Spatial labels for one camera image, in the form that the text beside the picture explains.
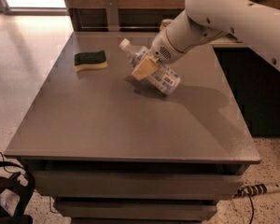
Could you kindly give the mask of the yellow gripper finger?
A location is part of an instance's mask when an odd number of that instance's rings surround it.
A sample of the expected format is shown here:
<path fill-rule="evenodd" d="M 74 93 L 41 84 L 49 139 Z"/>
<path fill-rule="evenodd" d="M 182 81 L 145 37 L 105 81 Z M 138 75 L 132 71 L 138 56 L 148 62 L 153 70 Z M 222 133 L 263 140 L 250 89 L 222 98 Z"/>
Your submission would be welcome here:
<path fill-rule="evenodd" d="M 140 64 L 138 64 L 133 72 L 132 75 L 138 81 L 149 77 L 153 73 L 155 73 L 159 69 L 158 60 L 154 59 L 152 56 L 146 56 Z"/>

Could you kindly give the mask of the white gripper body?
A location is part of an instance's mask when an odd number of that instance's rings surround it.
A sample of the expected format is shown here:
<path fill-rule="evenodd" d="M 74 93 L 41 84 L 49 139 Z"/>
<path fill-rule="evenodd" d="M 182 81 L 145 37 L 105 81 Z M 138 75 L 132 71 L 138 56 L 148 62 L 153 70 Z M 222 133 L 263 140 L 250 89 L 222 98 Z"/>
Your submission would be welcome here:
<path fill-rule="evenodd" d="M 182 34 L 162 30 L 151 44 L 151 52 L 162 63 L 174 63 L 186 52 L 187 41 Z"/>

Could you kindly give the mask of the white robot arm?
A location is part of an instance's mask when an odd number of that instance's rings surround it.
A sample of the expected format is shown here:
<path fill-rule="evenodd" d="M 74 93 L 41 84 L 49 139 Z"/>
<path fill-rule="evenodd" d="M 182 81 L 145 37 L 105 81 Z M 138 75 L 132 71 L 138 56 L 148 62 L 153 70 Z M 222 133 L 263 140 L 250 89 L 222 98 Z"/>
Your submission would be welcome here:
<path fill-rule="evenodd" d="M 141 80 L 189 50 L 231 34 L 280 72 L 280 10 L 249 0 L 185 0 L 182 11 L 152 42 L 133 76 Z"/>

